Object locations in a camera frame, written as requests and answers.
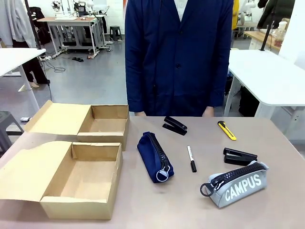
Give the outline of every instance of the person's left hand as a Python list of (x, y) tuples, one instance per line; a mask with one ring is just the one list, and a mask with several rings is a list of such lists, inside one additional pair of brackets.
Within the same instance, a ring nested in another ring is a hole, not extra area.
[(214, 117), (214, 107), (207, 106), (202, 117)]

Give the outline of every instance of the open cardboard box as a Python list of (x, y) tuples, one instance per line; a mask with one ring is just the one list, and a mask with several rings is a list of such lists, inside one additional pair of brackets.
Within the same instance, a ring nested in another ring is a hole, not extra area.
[(48, 142), (0, 169), (0, 199), (40, 202), (51, 219), (111, 219), (120, 143)]
[(76, 135), (80, 142), (120, 142), (125, 150), (128, 105), (57, 104), (47, 101), (25, 125), (25, 131)]

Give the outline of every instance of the floor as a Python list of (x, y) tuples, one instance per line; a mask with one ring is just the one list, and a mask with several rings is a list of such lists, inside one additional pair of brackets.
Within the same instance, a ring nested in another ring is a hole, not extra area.
[[(238, 39), (234, 48), (248, 49), (250, 39)], [(52, 44), (45, 46), (53, 53)], [(46, 76), (50, 79), (53, 102), (73, 104), (127, 104), (125, 85), (124, 42), (111, 46), (112, 52), (101, 51), (95, 59), (87, 60), (85, 53), (61, 54), (50, 63), (55, 67), (64, 67), (62, 73), (55, 73), (45, 66)], [(73, 61), (73, 57), (83, 58), (84, 62)], [(33, 108), (25, 92), (17, 92), (23, 85), (20, 77), (0, 78), (0, 110), (10, 111), (19, 121), (21, 117), (33, 116)], [(50, 97), (46, 85), (34, 89), (41, 107)], [(241, 116), (238, 112), (239, 96), (232, 103), (230, 116)], [(224, 107), (215, 111), (215, 116), (223, 116)], [(305, 145), (298, 143), (298, 150), (305, 155)]]

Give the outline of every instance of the gray plastic stool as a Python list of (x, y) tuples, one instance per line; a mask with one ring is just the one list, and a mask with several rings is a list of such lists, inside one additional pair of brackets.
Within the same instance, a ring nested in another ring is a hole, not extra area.
[[(6, 131), (6, 128), (12, 123), (16, 124), (20, 131)], [(0, 147), (3, 152), (6, 152), (12, 145), (9, 135), (22, 135), (23, 132), (23, 129), (10, 112), (0, 111)]]
[(122, 33), (121, 29), (119, 26), (110, 26), (110, 37), (114, 40), (117, 41), (118, 38), (122, 40)]

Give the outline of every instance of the zipper ring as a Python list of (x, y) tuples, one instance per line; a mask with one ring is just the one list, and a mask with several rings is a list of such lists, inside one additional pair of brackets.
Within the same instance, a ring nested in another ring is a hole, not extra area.
[[(165, 171), (164, 169), (165, 169), (165, 167), (164, 167), (163, 169), (159, 170), (159, 171), (157, 172), (157, 174), (156, 174), (157, 180), (158, 180), (159, 182), (161, 182), (161, 183), (168, 180), (168, 178), (169, 178), (168, 171), (170, 171), (171, 167), (168, 166), (168, 170), (167, 170), (167, 171)], [(158, 175), (159, 175), (159, 174), (165, 176), (166, 179), (165, 179), (165, 180), (160, 180), (160, 179), (158, 178)]]
[[(211, 192), (210, 194), (205, 194), (205, 193), (202, 191), (202, 189), (203, 189), (204, 186), (206, 186), (206, 189), (209, 190), (209, 191)], [(210, 183), (204, 183), (204, 184), (202, 184), (202, 185), (200, 186), (200, 193), (201, 193), (203, 196), (205, 196), (205, 197), (210, 197), (211, 195), (214, 194), (214, 188), (213, 188), (213, 186), (212, 186)]]

